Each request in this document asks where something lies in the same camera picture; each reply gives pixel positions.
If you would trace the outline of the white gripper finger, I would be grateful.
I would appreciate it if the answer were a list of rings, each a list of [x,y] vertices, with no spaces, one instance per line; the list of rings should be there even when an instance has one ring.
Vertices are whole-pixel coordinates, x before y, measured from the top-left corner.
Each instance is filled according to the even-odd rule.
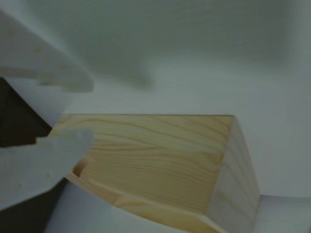
[[[93,142],[88,129],[38,137],[35,144],[0,150],[2,210],[53,189],[83,158]]]
[[[0,75],[51,126],[77,93],[93,91],[78,65],[0,10]]]

